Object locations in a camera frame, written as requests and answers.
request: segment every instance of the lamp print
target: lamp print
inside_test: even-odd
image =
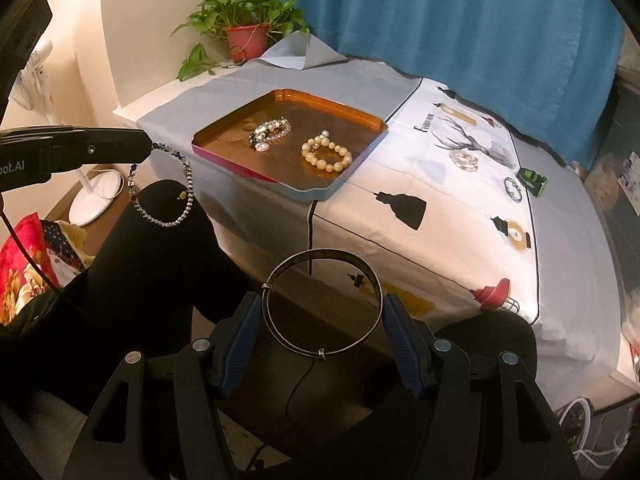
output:
[[[482,312],[492,310],[511,310],[516,314],[520,311],[520,304],[509,297],[511,282],[508,278],[501,279],[496,286],[486,286],[477,290],[469,290],[474,300],[480,303]]]
[[[357,276],[354,274],[349,274],[349,277],[353,282],[353,286],[356,287],[362,294],[365,294],[370,298],[376,297],[376,293],[373,291],[369,280],[367,280],[362,274],[358,274]],[[426,316],[431,310],[436,308],[436,304],[433,303],[433,301],[420,298],[414,293],[409,292],[408,290],[404,290],[404,288],[394,285],[393,283],[381,282],[381,284],[386,293],[397,294],[400,297],[404,308],[407,310],[409,316],[411,317],[419,319],[423,316]]]
[[[391,206],[391,211],[394,212],[399,221],[414,231],[418,230],[424,218],[424,212],[427,209],[427,203],[423,199],[417,196],[405,195],[404,193],[389,195],[382,191],[375,193],[375,195],[378,202]]]
[[[491,218],[495,228],[507,237],[511,246],[519,253],[531,248],[531,236],[515,220],[503,220],[499,216]]]
[[[449,99],[455,99],[456,93],[453,90],[449,90],[446,88],[441,88],[438,86],[438,90],[440,90],[444,95],[446,95]]]
[[[494,118],[485,117],[484,115],[481,115],[481,117],[485,121],[487,121],[492,128],[501,128],[502,127],[502,125],[498,121],[496,121]]]
[[[465,123],[471,124],[471,126],[478,126],[478,123],[476,122],[475,119],[463,114],[462,112],[459,112],[458,110],[449,108],[444,103],[434,103],[433,105],[436,108],[439,108],[440,110],[442,110],[444,113],[454,116],[455,118],[460,119],[461,121],[465,121]]]

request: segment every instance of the metal bangle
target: metal bangle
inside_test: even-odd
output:
[[[285,270],[289,269],[290,267],[293,267],[299,263],[308,262],[311,260],[338,260],[340,262],[346,262],[356,267],[367,277],[367,279],[371,283],[371,286],[373,287],[373,291],[375,292],[375,295],[376,295],[376,300],[378,301],[378,316],[376,318],[376,322],[374,323],[374,325],[360,339],[358,339],[357,341],[354,341],[350,345],[345,346],[344,348],[341,348],[339,350],[326,352],[323,348],[320,348],[316,352],[311,352],[309,350],[300,348],[294,345],[292,342],[288,341],[280,333],[280,331],[277,329],[276,325],[273,322],[273,318],[271,317],[269,300],[271,297],[273,282],[276,280],[278,276],[280,276]],[[356,256],[355,254],[350,253],[349,251],[341,251],[338,249],[311,249],[308,251],[302,251],[301,253],[290,256],[289,258],[284,260],[275,269],[271,271],[271,274],[267,278],[267,281],[262,286],[262,315],[264,316],[264,322],[267,325],[269,332],[271,332],[271,335],[273,335],[274,338],[276,338],[276,341],[280,343],[282,346],[284,346],[284,348],[286,348],[290,352],[293,352],[299,355],[324,360],[325,357],[328,357],[330,355],[337,355],[337,354],[346,352],[347,350],[350,350],[351,348],[359,345],[360,343],[365,341],[367,338],[369,338],[369,336],[371,336],[373,331],[379,325],[380,320],[382,319],[382,287],[380,286],[380,280],[376,276],[376,273],[373,271],[373,269],[369,267],[369,264],[359,256]]]
[[[522,202],[522,190],[515,179],[508,176],[504,179],[504,190],[509,195],[509,198],[513,200],[515,203]]]

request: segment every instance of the jewelry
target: jewelry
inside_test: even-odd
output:
[[[315,150],[320,146],[334,150],[334,152],[342,157],[342,162],[328,164],[323,158],[317,158]],[[325,170],[327,173],[331,173],[332,171],[340,173],[353,162],[351,152],[345,147],[340,146],[335,142],[331,142],[331,139],[329,139],[329,132],[327,130],[322,130],[320,135],[315,139],[309,139],[302,145],[302,156],[309,164],[315,166],[318,170]]]
[[[127,179],[127,185],[129,186],[129,195],[131,197],[131,201],[133,202],[133,207],[136,209],[137,212],[139,212],[142,215],[143,218],[161,227],[175,227],[178,224],[180,224],[185,218],[187,218],[189,211],[191,211],[191,206],[193,205],[193,178],[191,176],[191,165],[189,164],[189,161],[187,161],[187,158],[184,155],[182,155],[177,150],[174,150],[170,146],[167,146],[165,144],[160,144],[158,142],[154,142],[153,144],[151,144],[151,149],[160,150],[162,152],[169,153],[170,155],[173,155],[175,158],[180,160],[180,162],[184,165],[184,169],[182,170],[182,172],[184,173],[184,176],[187,178],[187,191],[184,197],[182,196],[182,193],[184,192],[182,192],[178,197],[179,200],[184,198],[187,199],[187,205],[184,208],[184,212],[180,216],[178,216],[178,218],[175,219],[173,222],[162,222],[161,220],[157,220],[153,218],[149,213],[147,213],[144,209],[142,209],[142,206],[140,205],[140,200],[138,200],[138,196],[136,195],[136,191],[134,189],[134,186],[136,185],[134,178],[136,176],[136,170],[138,169],[137,164],[132,164],[129,170],[129,178]]]
[[[311,260],[338,260],[340,262],[351,264],[367,277],[376,295],[376,301],[378,303],[378,316],[376,317],[376,322],[364,336],[339,350],[326,352],[323,348],[320,348],[316,352],[311,352],[309,350],[300,348],[289,342],[279,332],[279,330],[273,323],[273,318],[271,317],[269,299],[271,296],[271,289],[273,288],[273,282],[285,270],[289,269],[289,267],[293,267],[302,262],[309,262]],[[338,249],[311,249],[308,251],[302,251],[301,253],[290,256],[271,271],[271,274],[267,278],[267,281],[262,286],[262,315],[264,317],[264,322],[269,329],[269,332],[271,332],[271,335],[273,335],[278,343],[284,346],[284,348],[295,354],[303,355],[306,357],[313,357],[324,361],[324,359],[329,355],[341,354],[342,352],[346,352],[354,346],[359,345],[373,333],[373,331],[380,323],[380,320],[382,320],[382,287],[380,286],[380,281],[378,280],[378,277],[376,276],[376,273],[373,271],[373,269],[371,269],[371,267],[369,267],[369,265],[362,258],[356,256],[353,253],[350,253],[348,251],[341,251]]]
[[[478,170],[478,159],[471,155],[471,153],[463,152],[462,150],[453,150],[449,152],[449,158],[461,170],[469,171],[470,173]]]
[[[269,149],[269,142],[281,139],[290,131],[291,124],[284,117],[281,117],[258,126],[249,136],[249,142],[256,152],[266,152]]]
[[[522,202],[522,190],[520,189],[520,186],[518,186],[518,183],[515,181],[515,179],[511,178],[510,176],[505,178],[504,190],[507,192],[507,195],[509,195],[509,198],[511,198],[511,200],[513,200],[515,203],[519,204],[520,202]]]

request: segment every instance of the gray cloth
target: gray cloth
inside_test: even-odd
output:
[[[313,93],[386,118],[417,84],[418,80],[366,60],[302,71],[254,60],[230,76],[186,91],[141,118],[138,125],[154,140],[192,153],[195,132],[274,88]],[[618,282],[603,227],[575,173],[558,166],[539,148],[517,139],[514,145],[521,166],[549,179],[542,196],[530,200],[542,312],[534,330],[538,383],[548,402],[558,408],[617,367]],[[216,221],[275,258],[308,248],[308,205],[199,157],[190,158],[198,198]],[[180,179],[181,166],[169,157],[153,154],[152,164],[158,177]]]
[[[609,244],[582,182],[541,148],[514,139],[520,165],[548,178],[531,212],[538,250],[536,382],[559,407],[618,366],[620,294]]]

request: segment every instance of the orange tray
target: orange tray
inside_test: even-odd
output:
[[[249,135],[265,121],[284,117],[291,132],[256,152]],[[353,155],[340,173],[327,173],[301,156],[301,147],[322,130]],[[386,134],[382,119],[340,103],[297,90],[274,90],[203,128],[193,137],[193,151],[207,160],[276,189],[294,200],[327,200],[367,158]],[[328,148],[319,156],[328,163],[341,157]]]

